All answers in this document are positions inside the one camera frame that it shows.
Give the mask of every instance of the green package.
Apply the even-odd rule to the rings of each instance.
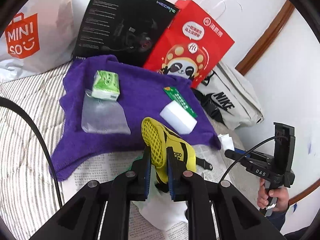
[[[116,101],[120,95],[117,73],[98,70],[94,75],[91,96],[104,100]]]
[[[171,100],[177,101],[177,103],[182,106],[192,117],[196,118],[197,114],[195,111],[192,110],[192,108],[188,105],[188,103],[184,100],[182,95],[179,93],[179,91],[175,87],[165,87],[163,88],[164,92],[167,93],[169,98]]]

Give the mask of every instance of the orange logo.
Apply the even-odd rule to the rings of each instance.
[[[12,57],[26,58],[40,50],[37,13],[27,18],[23,13],[16,14],[4,32]]]

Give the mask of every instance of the cartoon panda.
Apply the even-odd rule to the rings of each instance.
[[[174,45],[164,59],[162,73],[193,80],[199,75],[198,71],[205,66],[206,61],[204,52],[196,43]]]

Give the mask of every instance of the purple cloth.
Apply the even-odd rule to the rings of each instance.
[[[81,128],[84,90],[91,89],[97,70],[118,73],[119,104],[131,130],[131,134],[92,134]],[[173,128],[160,117],[161,110],[171,102],[164,87],[176,87],[191,108],[196,112],[198,123],[192,133],[181,137],[191,145],[204,144],[220,149],[217,134],[190,89],[190,81],[170,75],[159,75],[143,68],[119,63],[115,56],[97,56],[76,60],[65,78],[65,96],[60,104],[65,112],[63,136],[52,154],[52,163],[59,181],[71,173],[88,158],[102,153],[143,150],[141,122],[152,117],[165,126]]]

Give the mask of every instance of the green tissue packaging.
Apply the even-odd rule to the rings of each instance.
[[[94,75],[91,96],[103,100],[117,101],[120,95],[117,73],[98,70]]]

